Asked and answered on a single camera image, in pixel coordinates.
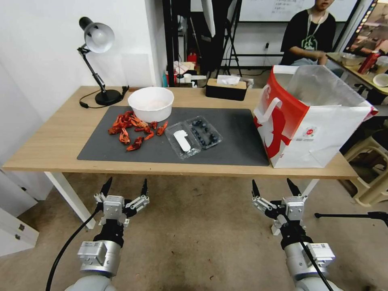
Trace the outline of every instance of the desk lamp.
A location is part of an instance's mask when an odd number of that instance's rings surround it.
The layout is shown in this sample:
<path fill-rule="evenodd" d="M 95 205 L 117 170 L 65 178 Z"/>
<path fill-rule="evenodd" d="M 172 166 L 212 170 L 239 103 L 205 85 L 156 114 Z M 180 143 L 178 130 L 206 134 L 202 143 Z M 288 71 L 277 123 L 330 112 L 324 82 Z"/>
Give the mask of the desk lamp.
<path fill-rule="evenodd" d="M 88 17 L 82 17 L 80 19 L 80 27 L 84 31 L 85 44 L 77 50 L 82 55 L 89 70 L 92 72 L 93 78 L 101 88 L 101 92 L 95 97 L 96 103 L 108 106 L 121 101 L 122 96 L 120 92 L 116 90 L 105 90 L 104 81 L 94 72 L 92 66 L 86 59 L 86 54 L 91 51 L 94 53 L 104 53 L 112 47 L 114 41 L 113 30 L 103 23 L 91 21 Z"/>

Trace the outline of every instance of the tissue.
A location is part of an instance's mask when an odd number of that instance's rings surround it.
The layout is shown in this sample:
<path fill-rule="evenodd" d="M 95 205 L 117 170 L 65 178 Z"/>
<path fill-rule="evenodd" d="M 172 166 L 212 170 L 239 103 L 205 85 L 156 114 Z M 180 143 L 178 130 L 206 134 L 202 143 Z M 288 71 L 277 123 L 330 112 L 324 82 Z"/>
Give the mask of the tissue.
<path fill-rule="evenodd" d="M 229 75 L 218 75 L 217 84 L 222 85 L 237 85 L 240 81 L 238 76 L 229 76 Z"/>

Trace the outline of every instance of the black t-shirt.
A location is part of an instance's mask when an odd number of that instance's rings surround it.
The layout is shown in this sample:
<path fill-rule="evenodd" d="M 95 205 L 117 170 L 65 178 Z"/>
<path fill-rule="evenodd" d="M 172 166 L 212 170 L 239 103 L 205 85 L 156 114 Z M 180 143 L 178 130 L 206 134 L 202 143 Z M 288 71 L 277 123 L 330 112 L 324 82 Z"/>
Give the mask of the black t-shirt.
<path fill-rule="evenodd" d="M 318 24 L 311 22 L 307 38 L 307 22 L 309 14 L 303 10 L 294 15 L 287 25 L 284 33 L 281 51 L 284 52 L 281 65 L 291 65 L 302 57 L 297 56 L 289 51 L 293 46 L 306 49 L 308 47 L 314 51 L 330 52 L 333 48 L 335 35 L 335 19 L 329 13 L 326 20 L 321 23 L 318 30 L 314 33 Z"/>

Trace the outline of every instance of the person's hand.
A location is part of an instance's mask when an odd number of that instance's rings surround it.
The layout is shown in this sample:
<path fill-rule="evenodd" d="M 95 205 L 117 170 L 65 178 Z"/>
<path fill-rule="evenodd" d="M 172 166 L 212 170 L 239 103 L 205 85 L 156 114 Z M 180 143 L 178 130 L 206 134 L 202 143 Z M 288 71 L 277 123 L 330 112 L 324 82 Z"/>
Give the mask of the person's hand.
<path fill-rule="evenodd" d="M 327 56 L 326 54 L 323 55 L 323 57 L 320 57 L 318 59 L 318 65 L 326 65 L 327 63 Z"/>
<path fill-rule="evenodd" d="M 313 51 L 312 54 L 314 59 L 317 59 L 318 61 L 319 59 L 326 57 L 326 53 L 323 51 Z"/>

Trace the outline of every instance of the bag handle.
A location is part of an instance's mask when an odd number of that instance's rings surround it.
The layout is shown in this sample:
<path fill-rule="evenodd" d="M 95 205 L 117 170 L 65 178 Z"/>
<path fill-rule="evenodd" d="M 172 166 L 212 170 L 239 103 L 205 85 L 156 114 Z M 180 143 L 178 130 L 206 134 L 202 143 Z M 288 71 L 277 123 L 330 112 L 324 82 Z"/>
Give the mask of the bag handle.
<path fill-rule="evenodd" d="M 267 122 L 268 119 L 270 119 L 270 116 L 272 114 L 272 111 L 274 111 L 275 106 L 278 106 L 279 108 L 282 106 L 282 101 L 278 97 L 275 97 L 269 104 L 266 112 L 264 112 L 263 114 L 261 113 L 261 110 L 260 110 L 260 107 L 262 107 L 262 102 L 263 101 L 260 100 L 259 105 L 253 111 L 253 114 L 256 116 L 258 122 L 260 123 Z"/>

